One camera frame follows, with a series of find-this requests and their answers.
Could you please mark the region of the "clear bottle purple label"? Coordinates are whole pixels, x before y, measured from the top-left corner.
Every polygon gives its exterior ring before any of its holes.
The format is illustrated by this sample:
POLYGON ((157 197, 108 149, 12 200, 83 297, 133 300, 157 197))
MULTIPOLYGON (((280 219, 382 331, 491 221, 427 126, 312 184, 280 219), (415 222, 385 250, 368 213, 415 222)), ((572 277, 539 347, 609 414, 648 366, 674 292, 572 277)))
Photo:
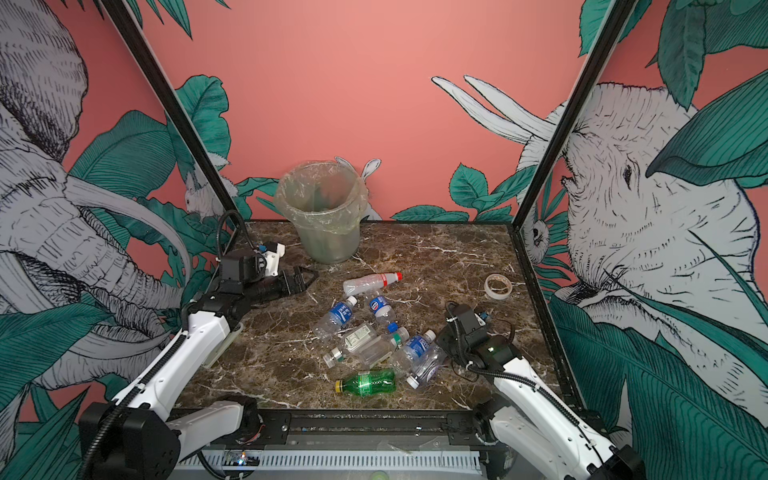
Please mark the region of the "clear bottle purple label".
POLYGON ((433 345, 424 356, 413 366, 405 378, 406 383, 414 390, 425 387, 445 363, 447 353, 438 345, 433 345))

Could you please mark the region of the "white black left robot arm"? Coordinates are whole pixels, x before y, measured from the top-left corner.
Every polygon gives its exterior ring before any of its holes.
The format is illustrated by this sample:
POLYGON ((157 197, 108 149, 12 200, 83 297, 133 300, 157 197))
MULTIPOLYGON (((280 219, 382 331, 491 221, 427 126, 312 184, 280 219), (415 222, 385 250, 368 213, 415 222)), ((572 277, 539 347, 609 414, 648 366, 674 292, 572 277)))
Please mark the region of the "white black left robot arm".
POLYGON ((218 275, 182 309, 182 328, 160 355, 108 403, 79 421, 79 479, 166 479, 176 465, 229 437, 249 445, 264 420, 255 399, 234 395, 173 419, 171 412, 196 372, 212 364, 242 331, 254 307, 305 292, 316 271, 280 268, 282 247, 244 248, 224 255, 218 275))

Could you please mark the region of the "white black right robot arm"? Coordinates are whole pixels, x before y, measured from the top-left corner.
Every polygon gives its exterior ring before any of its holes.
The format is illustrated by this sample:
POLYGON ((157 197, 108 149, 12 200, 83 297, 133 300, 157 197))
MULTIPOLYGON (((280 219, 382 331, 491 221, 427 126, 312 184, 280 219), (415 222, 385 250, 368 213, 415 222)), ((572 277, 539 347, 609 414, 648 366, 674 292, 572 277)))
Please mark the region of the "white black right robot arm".
POLYGON ((562 401, 509 337, 492 335, 471 306, 449 302, 437 336, 457 366, 494 387, 475 409, 483 442, 502 443, 546 479, 644 479, 646 468, 631 447, 616 446, 562 401))

